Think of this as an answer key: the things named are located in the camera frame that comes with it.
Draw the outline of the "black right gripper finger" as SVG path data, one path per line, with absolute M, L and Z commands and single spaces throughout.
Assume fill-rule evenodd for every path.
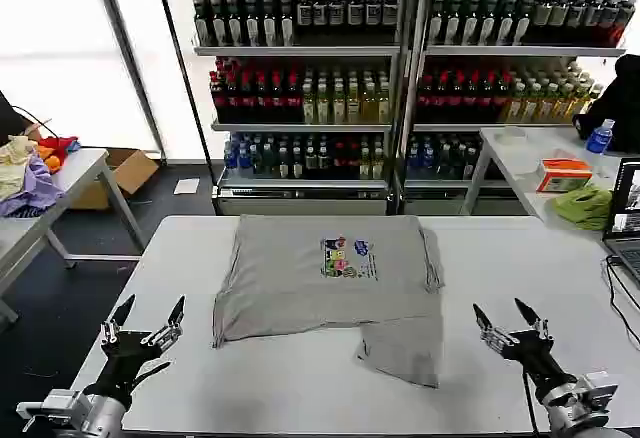
M 553 345 L 554 338 L 551 336 L 548 327 L 548 320 L 543 319 L 538 313 L 519 298 L 514 299 L 517 309 L 529 326 L 524 331 L 513 333 L 513 337 L 519 344 L 542 344 Z
M 496 353 L 509 354 L 514 349 L 516 340 L 508 332 L 494 326 L 476 303 L 473 304 L 473 310 L 481 340 Z

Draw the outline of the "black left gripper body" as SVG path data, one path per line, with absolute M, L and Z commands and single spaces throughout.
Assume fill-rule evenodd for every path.
M 159 345 L 142 344 L 148 332 L 120 331 L 115 343 L 102 345 L 107 362 L 94 383 L 86 386 L 86 396 L 95 395 L 131 402 L 142 366 L 161 356 Z

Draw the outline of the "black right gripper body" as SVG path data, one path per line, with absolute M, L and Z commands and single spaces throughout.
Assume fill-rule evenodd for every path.
M 534 383 L 536 394 L 548 394 L 576 382 L 576 377 L 566 373 L 552 357 L 552 338 L 542 338 L 538 332 L 513 332 L 508 336 L 511 342 L 502 348 L 501 356 L 522 365 Z

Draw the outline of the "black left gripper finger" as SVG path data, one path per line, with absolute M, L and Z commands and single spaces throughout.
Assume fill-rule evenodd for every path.
M 144 348 L 151 349 L 157 356 L 161 356 L 171 348 L 182 335 L 182 320 L 184 318 L 185 296 L 181 296 L 173 307 L 167 323 L 158 331 L 151 333 L 141 340 Z
M 104 352 L 114 349 L 120 343 L 120 332 L 135 302 L 135 294 L 118 305 L 111 317 L 101 325 L 101 348 Z

